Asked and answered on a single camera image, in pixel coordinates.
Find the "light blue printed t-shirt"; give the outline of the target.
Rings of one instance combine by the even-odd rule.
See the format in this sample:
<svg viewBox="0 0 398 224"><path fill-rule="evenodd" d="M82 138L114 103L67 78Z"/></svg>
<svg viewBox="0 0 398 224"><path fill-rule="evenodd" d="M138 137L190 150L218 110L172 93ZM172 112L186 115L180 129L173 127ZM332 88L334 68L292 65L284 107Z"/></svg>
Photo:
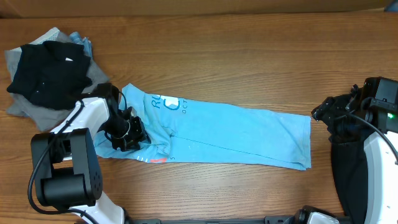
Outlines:
<svg viewBox="0 0 398 224"><path fill-rule="evenodd" d="M132 107L150 141L136 151L115 150L104 132L95 136L103 158L146 163L199 162L311 168L309 116L241 108L122 89L121 109Z"/></svg>

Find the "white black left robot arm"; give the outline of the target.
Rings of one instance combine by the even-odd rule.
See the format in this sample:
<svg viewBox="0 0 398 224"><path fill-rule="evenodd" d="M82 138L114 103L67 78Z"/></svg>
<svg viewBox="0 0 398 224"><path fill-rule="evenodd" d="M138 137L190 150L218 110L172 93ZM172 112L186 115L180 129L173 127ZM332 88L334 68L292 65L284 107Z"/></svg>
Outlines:
<svg viewBox="0 0 398 224"><path fill-rule="evenodd" d="M139 150L149 137L132 108L118 108L118 96L86 97L49 133L30 142L33 171L27 188L30 206L44 215L73 213L85 223L132 223L128 212L103 191L94 136L104 131L113 149Z"/></svg>

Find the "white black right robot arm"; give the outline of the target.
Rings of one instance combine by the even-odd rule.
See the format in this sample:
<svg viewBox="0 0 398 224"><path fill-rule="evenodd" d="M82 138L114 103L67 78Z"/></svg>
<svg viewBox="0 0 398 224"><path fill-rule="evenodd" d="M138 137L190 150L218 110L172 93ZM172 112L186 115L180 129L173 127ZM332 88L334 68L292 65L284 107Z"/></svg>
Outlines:
<svg viewBox="0 0 398 224"><path fill-rule="evenodd" d="M309 205L289 223L397 223L397 115L375 97L328 97L312 111L330 135L331 167L344 216Z"/></svg>

